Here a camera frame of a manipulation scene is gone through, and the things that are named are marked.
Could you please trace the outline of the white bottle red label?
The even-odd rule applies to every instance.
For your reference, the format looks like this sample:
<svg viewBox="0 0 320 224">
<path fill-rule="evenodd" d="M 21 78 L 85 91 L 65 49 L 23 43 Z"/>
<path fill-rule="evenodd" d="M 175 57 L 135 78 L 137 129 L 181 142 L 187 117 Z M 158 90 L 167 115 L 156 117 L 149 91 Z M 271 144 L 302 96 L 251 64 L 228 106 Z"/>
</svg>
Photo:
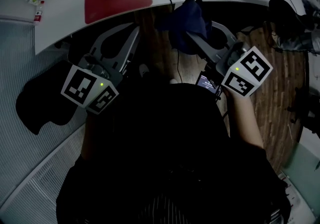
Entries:
<svg viewBox="0 0 320 224">
<path fill-rule="evenodd" d="M 42 6 L 37 6 L 36 8 L 36 12 L 35 12 L 35 15 L 34 15 L 34 20 L 33 22 L 35 24 L 38 24 L 40 23 L 41 19 L 42 19 L 42 15 L 43 15 L 43 7 Z"/>
</svg>

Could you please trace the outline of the dark blue-grey sock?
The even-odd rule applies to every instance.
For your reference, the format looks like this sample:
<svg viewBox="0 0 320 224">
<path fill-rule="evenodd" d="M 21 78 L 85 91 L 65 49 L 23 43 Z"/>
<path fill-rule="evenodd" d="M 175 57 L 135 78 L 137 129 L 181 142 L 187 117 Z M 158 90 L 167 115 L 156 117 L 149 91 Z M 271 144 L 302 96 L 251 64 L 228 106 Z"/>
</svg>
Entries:
<svg viewBox="0 0 320 224">
<path fill-rule="evenodd" d="M 212 32 L 212 22 L 204 11 L 202 0 L 185 0 L 184 3 L 171 13 L 155 19 L 155 28 L 168 31 L 172 48 L 188 55 L 197 54 L 197 46 L 186 32 L 192 32 L 203 39 L 208 39 Z"/>
</svg>

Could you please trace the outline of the small black screen device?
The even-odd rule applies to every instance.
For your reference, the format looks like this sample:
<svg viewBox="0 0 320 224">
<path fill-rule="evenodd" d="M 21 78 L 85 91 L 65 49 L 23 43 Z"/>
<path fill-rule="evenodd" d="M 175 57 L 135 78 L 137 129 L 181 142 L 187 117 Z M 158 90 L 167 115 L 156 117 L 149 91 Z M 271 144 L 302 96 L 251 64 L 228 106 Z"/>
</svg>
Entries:
<svg viewBox="0 0 320 224">
<path fill-rule="evenodd" d="M 197 86 L 203 87 L 215 95 L 216 101 L 221 100 L 222 88 L 215 85 L 207 77 L 204 71 L 201 71 L 195 83 Z"/>
</svg>

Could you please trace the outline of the person's right forearm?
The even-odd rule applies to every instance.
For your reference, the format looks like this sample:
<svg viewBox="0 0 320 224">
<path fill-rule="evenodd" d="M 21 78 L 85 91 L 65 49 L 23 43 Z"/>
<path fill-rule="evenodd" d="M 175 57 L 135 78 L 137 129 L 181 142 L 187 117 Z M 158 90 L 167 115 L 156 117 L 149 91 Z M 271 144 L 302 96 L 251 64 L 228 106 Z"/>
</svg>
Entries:
<svg viewBox="0 0 320 224">
<path fill-rule="evenodd" d="M 230 136 L 263 149 L 263 139 L 251 99 L 237 95 L 227 88 L 223 92 L 227 101 Z"/>
</svg>

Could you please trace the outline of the black wheeled chair base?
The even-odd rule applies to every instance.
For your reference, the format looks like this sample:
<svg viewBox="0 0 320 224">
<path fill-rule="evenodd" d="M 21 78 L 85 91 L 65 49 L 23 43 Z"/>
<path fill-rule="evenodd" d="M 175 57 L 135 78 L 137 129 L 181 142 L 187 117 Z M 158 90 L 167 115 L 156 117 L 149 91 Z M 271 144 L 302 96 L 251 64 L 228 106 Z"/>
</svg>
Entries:
<svg viewBox="0 0 320 224">
<path fill-rule="evenodd" d="M 320 138 L 320 92 L 314 88 L 295 88 L 294 100 L 287 108 L 288 112 L 295 114 L 291 119 L 296 123 L 299 119 L 301 124 Z"/>
</svg>

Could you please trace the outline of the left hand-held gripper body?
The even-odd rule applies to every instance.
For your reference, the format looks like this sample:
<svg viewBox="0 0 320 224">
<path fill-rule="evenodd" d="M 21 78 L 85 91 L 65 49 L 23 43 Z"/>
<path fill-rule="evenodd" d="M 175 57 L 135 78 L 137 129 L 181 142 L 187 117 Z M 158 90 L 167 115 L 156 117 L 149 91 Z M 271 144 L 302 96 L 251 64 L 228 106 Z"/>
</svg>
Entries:
<svg viewBox="0 0 320 224">
<path fill-rule="evenodd" d="M 122 79 L 120 72 L 86 54 L 71 67 L 60 93 L 98 115 L 119 95 L 116 87 Z"/>
</svg>

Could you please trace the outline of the person in striped shirt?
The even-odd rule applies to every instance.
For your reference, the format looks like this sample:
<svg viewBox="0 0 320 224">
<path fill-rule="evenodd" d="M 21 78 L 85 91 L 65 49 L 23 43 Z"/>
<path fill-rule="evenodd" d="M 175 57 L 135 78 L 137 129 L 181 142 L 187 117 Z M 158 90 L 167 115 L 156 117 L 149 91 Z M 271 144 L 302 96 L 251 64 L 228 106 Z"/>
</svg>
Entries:
<svg viewBox="0 0 320 224">
<path fill-rule="evenodd" d="M 232 138 L 208 90 L 133 90 L 105 113 L 111 131 L 76 160 L 56 200 L 58 224 L 269 224 L 291 213 L 263 149 Z"/>
</svg>

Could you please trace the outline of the person's left forearm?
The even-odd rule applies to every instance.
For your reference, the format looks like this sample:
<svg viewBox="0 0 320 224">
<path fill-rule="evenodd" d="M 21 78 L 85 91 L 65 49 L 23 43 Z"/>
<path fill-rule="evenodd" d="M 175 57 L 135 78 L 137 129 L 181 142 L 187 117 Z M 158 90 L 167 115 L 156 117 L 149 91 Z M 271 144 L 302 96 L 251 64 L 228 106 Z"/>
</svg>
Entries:
<svg viewBox="0 0 320 224">
<path fill-rule="evenodd" d="M 84 138 L 81 148 L 81 157 L 88 161 L 92 160 L 102 148 L 108 138 L 108 133 L 112 130 L 110 118 L 102 113 L 99 115 L 91 112 L 87 113 L 85 122 Z"/>
</svg>

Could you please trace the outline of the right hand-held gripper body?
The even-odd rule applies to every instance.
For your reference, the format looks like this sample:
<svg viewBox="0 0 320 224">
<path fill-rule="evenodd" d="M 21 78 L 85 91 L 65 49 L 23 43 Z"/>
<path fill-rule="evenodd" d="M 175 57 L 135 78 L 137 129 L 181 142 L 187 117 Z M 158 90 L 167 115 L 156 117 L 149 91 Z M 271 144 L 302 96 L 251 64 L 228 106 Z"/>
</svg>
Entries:
<svg viewBox="0 0 320 224">
<path fill-rule="evenodd" d="M 257 47 L 238 41 L 217 52 L 216 85 L 241 96 L 251 96 L 272 72 L 273 67 Z"/>
</svg>

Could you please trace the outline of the black round chair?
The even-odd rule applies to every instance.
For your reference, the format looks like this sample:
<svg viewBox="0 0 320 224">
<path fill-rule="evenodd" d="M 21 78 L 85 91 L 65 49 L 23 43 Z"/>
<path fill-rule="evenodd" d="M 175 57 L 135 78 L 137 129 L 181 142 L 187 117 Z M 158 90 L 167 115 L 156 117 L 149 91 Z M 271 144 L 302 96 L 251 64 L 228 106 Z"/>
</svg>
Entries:
<svg viewBox="0 0 320 224">
<path fill-rule="evenodd" d="M 268 4 L 270 15 L 276 26 L 295 32 L 312 31 L 315 28 L 312 16 L 297 14 L 285 0 L 270 0 Z"/>
</svg>

